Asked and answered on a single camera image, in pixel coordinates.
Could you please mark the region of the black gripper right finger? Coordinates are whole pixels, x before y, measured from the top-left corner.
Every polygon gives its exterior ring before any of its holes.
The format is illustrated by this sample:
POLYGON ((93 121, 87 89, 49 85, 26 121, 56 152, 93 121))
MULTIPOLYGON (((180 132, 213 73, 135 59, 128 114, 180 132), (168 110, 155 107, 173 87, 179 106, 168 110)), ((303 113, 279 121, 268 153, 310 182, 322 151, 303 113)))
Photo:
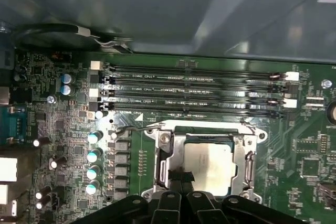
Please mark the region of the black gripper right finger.
POLYGON ((217 201, 211 194, 196 191, 192 172, 181 172, 181 189, 198 223, 304 223, 253 200, 231 195, 217 201))

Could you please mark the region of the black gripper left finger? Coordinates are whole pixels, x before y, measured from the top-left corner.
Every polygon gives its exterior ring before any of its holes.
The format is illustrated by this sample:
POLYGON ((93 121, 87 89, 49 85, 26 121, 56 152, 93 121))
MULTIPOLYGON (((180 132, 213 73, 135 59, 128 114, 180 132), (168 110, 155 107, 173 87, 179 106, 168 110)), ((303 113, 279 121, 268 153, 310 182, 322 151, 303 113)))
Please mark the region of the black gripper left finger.
POLYGON ((188 192, 188 173, 169 171, 169 190, 152 194, 150 201, 139 195, 127 196, 78 219, 79 223, 180 223, 181 203, 188 192))

